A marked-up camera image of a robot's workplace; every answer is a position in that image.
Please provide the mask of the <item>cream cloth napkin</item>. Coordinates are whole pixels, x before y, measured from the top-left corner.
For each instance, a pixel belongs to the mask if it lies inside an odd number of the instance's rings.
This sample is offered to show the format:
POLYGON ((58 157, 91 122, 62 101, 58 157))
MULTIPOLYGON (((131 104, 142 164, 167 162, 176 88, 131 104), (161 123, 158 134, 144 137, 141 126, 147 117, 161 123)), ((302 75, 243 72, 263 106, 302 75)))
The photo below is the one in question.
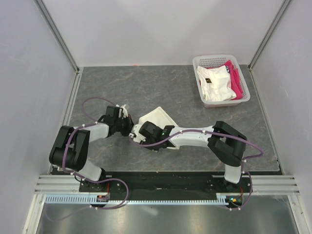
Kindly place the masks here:
MULTIPOLYGON (((138 124, 143 125, 145 122, 151 122, 160 128, 164 128, 166 125, 173 125, 174 128, 178 127, 177 123, 161 108, 157 107, 146 115, 142 116, 138 120, 138 124)), ((164 140, 153 144, 153 146, 162 144, 165 142, 164 140)))

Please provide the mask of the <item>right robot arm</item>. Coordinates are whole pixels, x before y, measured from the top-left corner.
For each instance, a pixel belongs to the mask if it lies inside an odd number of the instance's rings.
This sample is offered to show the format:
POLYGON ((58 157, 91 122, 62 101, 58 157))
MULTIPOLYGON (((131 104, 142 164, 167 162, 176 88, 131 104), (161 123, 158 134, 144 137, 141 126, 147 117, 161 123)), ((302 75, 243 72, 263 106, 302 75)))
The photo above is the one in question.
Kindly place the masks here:
POLYGON ((223 186, 229 192, 241 186, 241 165, 247 138, 223 121, 204 128, 182 128, 166 125, 163 128, 150 121, 135 125, 134 141, 149 150, 196 146, 210 149, 225 165, 223 186))

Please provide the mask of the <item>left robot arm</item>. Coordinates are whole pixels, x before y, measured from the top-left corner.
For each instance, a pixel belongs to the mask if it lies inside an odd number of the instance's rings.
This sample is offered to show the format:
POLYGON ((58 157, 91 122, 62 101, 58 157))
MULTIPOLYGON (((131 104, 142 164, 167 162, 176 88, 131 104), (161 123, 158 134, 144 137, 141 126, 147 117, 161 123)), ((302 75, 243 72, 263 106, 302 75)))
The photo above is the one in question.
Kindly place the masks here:
POLYGON ((108 106, 99 120, 80 127, 62 126, 49 154, 49 162, 66 173, 73 173, 90 181, 97 192, 105 190, 105 170, 88 159, 89 143, 120 133, 127 137, 134 124, 127 105, 108 106))

